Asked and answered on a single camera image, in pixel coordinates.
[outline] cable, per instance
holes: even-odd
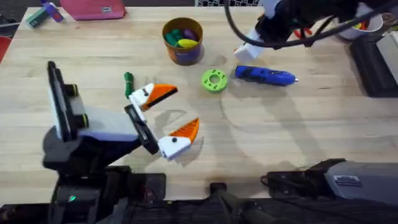
[[[355,19],[353,19],[350,22],[347,22],[345,24],[342,24],[338,27],[335,27],[333,29],[330,29],[326,32],[323,32],[321,34],[318,35],[314,35],[312,37],[306,38],[306,39],[300,39],[300,40],[292,40],[292,41],[288,41],[288,42],[284,42],[284,43],[280,43],[280,42],[261,42],[261,41],[257,41],[257,40],[252,40],[249,39],[248,37],[246,37],[244,34],[242,34],[242,32],[239,31],[239,29],[236,27],[232,16],[231,16],[231,12],[229,11],[229,2],[230,0],[225,0],[224,1],[224,10],[225,10],[225,15],[228,21],[229,26],[231,27],[232,31],[243,41],[245,41],[246,43],[249,43],[251,45],[254,46],[258,46],[258,47],[272,47],[272,48],[281,48],[281,47],[292,47],[292,46],[297,46],[300,44],[306,44],[309,42],[315,42],[317,40],[329,37],[331,35],[335,35],[345,29],[348,29],[350,27],[352,27],[355,24],[358,24],[366,19],[370,19],[373,16],[376,16],[379,13],[382,13],[383,11],[390,9],[392,7],[394,7],[395,5],[398,5],[398,1],[396,0],[390,0],[389,2],[385,3],[384,5],[380,6],[377,9],[374,9],[373,11],[359,16]]]

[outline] blue tool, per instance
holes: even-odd
[[[236,78],[241,78],[249,82],[278,86],[287,86],[298,81],[298,79],[289,72],[250,66],[237,66],[235,76]]]

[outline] pink pouch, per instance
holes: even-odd
[[[126,10],[122,0],[61,0],[64,10],[75,20],[120,19]]]

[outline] green gear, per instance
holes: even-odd
[[[218,82],[213,83],[210,80],[213,76],[218,78]],[[203,85],[203,87],[213,93],[223,91],[226,88],[227,83],[228,78],[225,75],[225,72],[221,71],[220,69],[207,70],[201,77],[201,84]]]

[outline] orange cup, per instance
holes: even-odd
[[[180,48],[174,47],[170,45],[165,40],[165,35],[170,33],[174,29],[190,29],[196,33],[198,36],[198,44],[190,48]],[[167,47],[167,51],[169,52],[170,58],[178,65],[193,65],[200,61],[203,56],[203,47],[202,47],[202,38],[203,38],[203,30],[200,24],[190,18],[179,17],[172,19],[163,26],[163,40],[164,44]]]

